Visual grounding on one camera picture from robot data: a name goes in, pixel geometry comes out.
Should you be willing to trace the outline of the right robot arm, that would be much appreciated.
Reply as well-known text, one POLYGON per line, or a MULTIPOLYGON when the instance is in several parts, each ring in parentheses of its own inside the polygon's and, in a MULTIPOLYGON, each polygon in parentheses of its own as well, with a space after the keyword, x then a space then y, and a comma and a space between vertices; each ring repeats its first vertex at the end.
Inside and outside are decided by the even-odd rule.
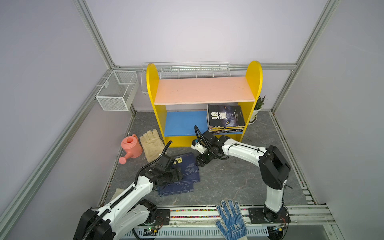
POLYGON ((267 186, 267 197, 263 207, 250 208, 251 223, 291 222, 284 205, 284 191, 292 167, 276 146, 256 147, 227 136, 217 138, 209 131, 201 133, 197 126, 194 130, 197 139, 192 141, 191 148, 200 153, 196 157, 197 166, 204 167, 214 159, 226 161, 229 157, 236 157, 260 169, 267 186))

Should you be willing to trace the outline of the black wolf cover book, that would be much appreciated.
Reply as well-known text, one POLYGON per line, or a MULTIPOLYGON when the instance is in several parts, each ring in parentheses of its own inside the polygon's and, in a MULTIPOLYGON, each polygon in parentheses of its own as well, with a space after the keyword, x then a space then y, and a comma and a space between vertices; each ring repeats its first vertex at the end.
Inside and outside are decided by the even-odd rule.
POLYGON ((210 130, 242 129, 246 125, 239 105, 208 105, 207 111, 210 130))

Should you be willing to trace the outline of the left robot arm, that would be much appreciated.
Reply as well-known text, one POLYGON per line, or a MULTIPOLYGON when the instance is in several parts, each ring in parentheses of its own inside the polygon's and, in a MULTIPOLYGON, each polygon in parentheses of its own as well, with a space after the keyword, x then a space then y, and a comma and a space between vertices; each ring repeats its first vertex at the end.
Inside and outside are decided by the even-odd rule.
POLYGON ((85 211, 74 240, 119 240, 128 231, 144 223, 153 223, 157 206, 144 197, 159 187, 183 178, 176 160, 166 155, 169 141, 160 156, 137 172, 135 181, 105 206, 85 211))

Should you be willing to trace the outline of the dark blue classic book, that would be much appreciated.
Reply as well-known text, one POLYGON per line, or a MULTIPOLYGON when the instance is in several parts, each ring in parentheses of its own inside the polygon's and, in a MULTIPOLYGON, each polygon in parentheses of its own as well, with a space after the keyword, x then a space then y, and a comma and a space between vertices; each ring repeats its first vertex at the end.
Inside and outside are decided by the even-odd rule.
POLYGON ((196 165, 196 157, 193 153, 186 153, 175 156, 177 161, 174 167, 180 168, 183 178, 178 181, 178 184, 192 184, 200 182, 199 167, 196 165))

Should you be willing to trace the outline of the yellow cartoon boy book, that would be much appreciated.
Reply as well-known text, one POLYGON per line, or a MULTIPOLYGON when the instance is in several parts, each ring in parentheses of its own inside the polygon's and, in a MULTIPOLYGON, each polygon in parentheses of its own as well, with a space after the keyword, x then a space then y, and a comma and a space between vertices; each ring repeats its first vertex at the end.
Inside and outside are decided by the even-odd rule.
POLYGON ((222 129, 209 129, 213 134, 241 134, 244 128, 222 128, 222 129))

